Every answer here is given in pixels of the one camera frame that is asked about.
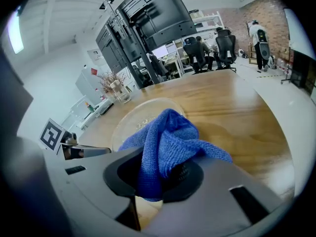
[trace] bottle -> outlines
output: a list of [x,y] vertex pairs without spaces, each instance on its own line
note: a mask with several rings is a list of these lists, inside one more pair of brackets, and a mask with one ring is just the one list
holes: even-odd
[[91,113],[94,113],[94,108],[91,105],[89,105],[87,102],[85,103],[85,105],[87,105],[87,107]]
[[130,96],[127,93],[126,89],[122,84],[119,82],[119,80],[115,80],[110,84],[111,88],[114,91],[115,96],[122,102],[127,103],[130,100]]
[[99,95],[101,101],[103,101],[103,100],[105,99],[105,96],[98,90],[98,88],[95,89],[95,92],[98,93],[98,95]]

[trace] wooden table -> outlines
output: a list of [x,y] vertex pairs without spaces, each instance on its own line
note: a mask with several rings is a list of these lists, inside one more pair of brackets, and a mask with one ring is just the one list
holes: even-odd
[[285,136],[258,93],[231,70],[197,74],[152,85],[116,103],[80,137],[83,145],[111,147],[118,122],[153,98],[177,102],[199,130],[200,139],[226,150],[234,164],[264,182],[283,199],[294,195],[294,168]]

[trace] computer monitor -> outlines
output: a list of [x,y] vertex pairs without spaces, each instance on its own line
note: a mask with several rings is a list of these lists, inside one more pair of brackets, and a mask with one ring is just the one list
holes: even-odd
[[168,54],[168,50],[165,45],[153,50],[154,55],[159,59]]

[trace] white floor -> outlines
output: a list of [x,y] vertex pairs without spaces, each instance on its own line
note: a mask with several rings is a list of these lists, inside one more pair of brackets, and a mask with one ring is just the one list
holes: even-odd
[[232,67],[236,67],[237,74],[258,92],[278,120],[291,150],[295,195],[299,194],[315,161],[316,105],[304,90],[288,82],[281,85],[285,75],[280,70],[258,73],[257,65],[240,57]]

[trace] ceiling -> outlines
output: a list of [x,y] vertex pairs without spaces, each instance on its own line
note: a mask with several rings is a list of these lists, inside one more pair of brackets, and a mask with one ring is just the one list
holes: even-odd
[[[103,1],[29,0],[20,16],[24,49],[14,54],[7,31],[2,35],[2,47],[13,67],[74,43],[78,33],[99,29],[107,17],[107,13],[99,9]],[[122,1],[115,0],[114,7]],[[208,3],[210,0],[183,0],[187,7],[194,1]]]

